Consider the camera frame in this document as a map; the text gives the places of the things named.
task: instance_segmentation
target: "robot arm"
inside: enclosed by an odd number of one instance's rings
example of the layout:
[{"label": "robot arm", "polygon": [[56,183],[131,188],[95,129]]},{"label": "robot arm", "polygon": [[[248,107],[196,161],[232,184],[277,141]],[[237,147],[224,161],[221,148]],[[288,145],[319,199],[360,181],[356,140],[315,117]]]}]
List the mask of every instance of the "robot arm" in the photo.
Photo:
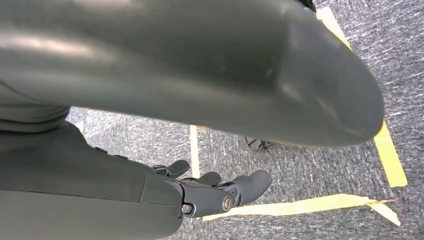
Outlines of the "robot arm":
[{"label": "robot arm", "polygon": [[319,147],[383,123],[373,75],[297,1],[6,0],[0,16],[0,88],[51,117],[89,107]]}]

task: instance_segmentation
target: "gray carpet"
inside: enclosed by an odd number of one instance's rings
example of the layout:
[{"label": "gray carpet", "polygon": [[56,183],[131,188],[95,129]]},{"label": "gray carpet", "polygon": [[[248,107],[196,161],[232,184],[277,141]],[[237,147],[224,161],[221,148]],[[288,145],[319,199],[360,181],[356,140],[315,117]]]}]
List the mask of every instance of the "gray carpet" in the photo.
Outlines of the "gray carpet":
[{"label": "gray carpet", "polygon": [[[390,188],[373,142],[339,149],[275,145],[252,152],[243,138],[200,128],[200,171],[225,180],[257,169],[274,183],[257,201],[293,202],[337,193],[389,203],[402,223],[392,224],[369,207],[303,215],[186,220],[173,240],[424,239],[424,2],[417,0],[317,0],[329,6],[341,29],[379,80],[386,122],[408,179]],[[189,126],[167,121],[73,108],[88,142],[148,165],[190,159]]]}]

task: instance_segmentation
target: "robotic hand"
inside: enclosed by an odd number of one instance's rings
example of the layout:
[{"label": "robotic hand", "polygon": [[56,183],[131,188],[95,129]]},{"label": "robotic hand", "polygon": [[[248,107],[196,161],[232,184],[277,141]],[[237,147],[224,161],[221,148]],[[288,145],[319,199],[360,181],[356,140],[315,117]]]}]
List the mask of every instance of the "robotic hand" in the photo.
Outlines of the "robotic hand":
[{"label": "robotic hand", "polygon": [[271,175],[265,170],[257,170],[249,176],[241,175],[234,180],[219,184],[221,176],[210,171],[200,178],[176,180],[189,170],[189,163],[178,160],[166,167],[152,167],[157,174],[168,178],[166,181],[175,186],[182,195],[182,216],[199,218],[228,212],[256,201],[272,183]]}]

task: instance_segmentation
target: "yellow tape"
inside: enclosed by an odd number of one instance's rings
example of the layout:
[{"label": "yellow tape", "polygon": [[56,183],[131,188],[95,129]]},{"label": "yellow tape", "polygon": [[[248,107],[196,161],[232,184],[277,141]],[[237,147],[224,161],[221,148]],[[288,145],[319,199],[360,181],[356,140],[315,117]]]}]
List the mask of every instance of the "yellow tape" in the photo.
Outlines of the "yellow tape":
[{"label": "yellow tape", "polygon": [[[324,25],[336,35],[346,46],[351,49],[350,44],[346,40],[342,29],[337,23],[331,9],[324,7],[316,12],[316,17],[321,20]],[[405,176],[404,169],[402,168],[399,156],[396,153],[395,145],[390,137],[389,130],[386,123],[383,121],[383,126],[380,132],[374,137],[375,146],[377,147],[385,174],[387,176],[388,184],[391,188],[404,187],[407,185],[407,177]]]},{"label": "yellow tape", "polygon": [[198,146],[198,127],[190,125],[190,155],[191,155],[191,174],[193,178],[200,178],[199,166],[199,146]]},{"label": "yellow tape", "polygon": [[380,132],[374,137],[374,142],[390,187],[406,186],[408,183],[407,176],[402,168],[385,122],[383,122]]},{"label": "yellow tape", "polygon": [[392,223],[400,226],[401,222],[398,220],[398,215],[384,205],[385,202],[387,201],[372,200],[365,196],[335,194],[296,202],[236,207],[226,213],[204,216],[202,220],[210,221],[222,217],[240,215],[287,216],[368,205]]}]

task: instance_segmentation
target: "screw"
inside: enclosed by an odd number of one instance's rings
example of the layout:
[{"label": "screw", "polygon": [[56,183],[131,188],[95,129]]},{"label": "screw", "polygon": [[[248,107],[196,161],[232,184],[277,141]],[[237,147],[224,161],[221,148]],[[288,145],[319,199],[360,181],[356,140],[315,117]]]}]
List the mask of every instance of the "screw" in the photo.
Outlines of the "screw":
[{"label": "screw", "polygon": [[191,213],[191,212],[192,212],[192,209],[193,209],[193,207],[192,207],[191,205],[184,204],[184,205],[182,205],[182,207],[181,207],[181,212],[182,212],[183,214],[189,214],[189,213]]},{"label": "screw", "polygon": [[228,212],[233,207],[233,198],[229,195],[222,200],[222,209]]}]

